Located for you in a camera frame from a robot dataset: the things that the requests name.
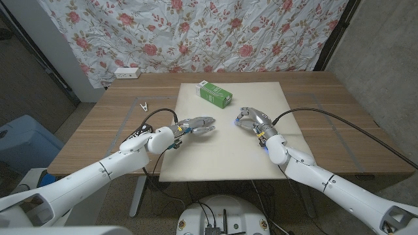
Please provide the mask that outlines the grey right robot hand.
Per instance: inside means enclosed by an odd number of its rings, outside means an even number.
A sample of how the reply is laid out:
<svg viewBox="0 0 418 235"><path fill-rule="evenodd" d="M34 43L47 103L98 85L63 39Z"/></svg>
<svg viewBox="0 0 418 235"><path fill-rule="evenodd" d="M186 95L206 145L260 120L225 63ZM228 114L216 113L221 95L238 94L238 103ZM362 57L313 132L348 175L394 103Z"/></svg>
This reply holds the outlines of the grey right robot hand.
<svg viewBox="0 0 418 235"><path fill-rule="evenodd" d="M234 124L253 131L261 142L266 142L269 138L278 135L272 120L265 113L254 108L241 108Z"/></svg>

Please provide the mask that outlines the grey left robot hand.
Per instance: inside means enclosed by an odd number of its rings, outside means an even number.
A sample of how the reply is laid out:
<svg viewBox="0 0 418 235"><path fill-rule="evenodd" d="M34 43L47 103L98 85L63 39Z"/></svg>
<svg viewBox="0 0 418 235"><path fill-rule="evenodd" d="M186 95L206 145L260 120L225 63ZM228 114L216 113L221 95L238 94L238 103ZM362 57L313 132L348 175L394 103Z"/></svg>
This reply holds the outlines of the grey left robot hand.
<svg viewBox="0 0 418 235"><path fill-rule="evenodd" d="M189 133L200 135L213 131L215 129L213 126L215 121L212 117L194 117L191 119L183 119L169 126L169 129L174 133L174 138L178 139Z"/></svg>

